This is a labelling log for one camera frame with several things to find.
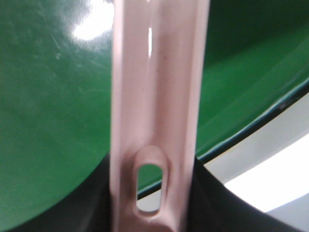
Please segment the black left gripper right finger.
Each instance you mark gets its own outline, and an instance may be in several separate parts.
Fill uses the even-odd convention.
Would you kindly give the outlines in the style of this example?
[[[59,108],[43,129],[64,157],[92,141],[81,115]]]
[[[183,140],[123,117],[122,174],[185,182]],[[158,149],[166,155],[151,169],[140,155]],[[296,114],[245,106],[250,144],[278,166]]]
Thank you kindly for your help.
[[[189,232],[296,232],[229,191],[198,159],[187,213]]]

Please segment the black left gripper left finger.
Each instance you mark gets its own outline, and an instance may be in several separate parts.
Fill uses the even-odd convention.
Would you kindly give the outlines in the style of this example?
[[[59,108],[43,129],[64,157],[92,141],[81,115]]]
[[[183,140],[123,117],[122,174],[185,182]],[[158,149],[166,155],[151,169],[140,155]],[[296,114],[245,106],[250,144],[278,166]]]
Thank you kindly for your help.
[[[110,155],[60,202],[14,228],[15,232],[110,232]]]

